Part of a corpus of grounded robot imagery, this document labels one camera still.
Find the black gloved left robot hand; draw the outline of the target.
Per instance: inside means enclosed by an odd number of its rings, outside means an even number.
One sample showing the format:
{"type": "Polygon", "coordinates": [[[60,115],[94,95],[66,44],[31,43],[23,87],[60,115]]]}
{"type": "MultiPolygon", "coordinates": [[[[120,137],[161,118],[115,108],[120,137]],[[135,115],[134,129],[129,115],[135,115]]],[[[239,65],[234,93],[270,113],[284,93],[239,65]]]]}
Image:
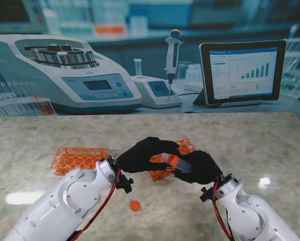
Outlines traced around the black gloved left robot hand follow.
{"type": "Polygon", "coordinates": [[[180,156],[179,145],[173,141],[147,137],[136,143],[117,158],[117,163],[124,172],[166,171],[172,167],[168,163],[154,163],[151,158],[162,153],[180,156]]]}

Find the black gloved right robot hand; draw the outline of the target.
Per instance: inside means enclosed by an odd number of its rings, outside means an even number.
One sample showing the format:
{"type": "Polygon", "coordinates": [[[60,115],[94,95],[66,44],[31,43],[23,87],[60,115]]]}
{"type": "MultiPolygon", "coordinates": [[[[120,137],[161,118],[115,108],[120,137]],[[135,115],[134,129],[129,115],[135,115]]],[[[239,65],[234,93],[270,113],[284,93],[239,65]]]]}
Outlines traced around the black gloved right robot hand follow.
{"type": "Polygon", "coordinates": [[[190,173],[176,169],[171,175],[187,183],[206,185],[217,181],[223,174],[207,152],[193,151],[187,155],[181,155],[181,159],[191,165],[190,173]]]}

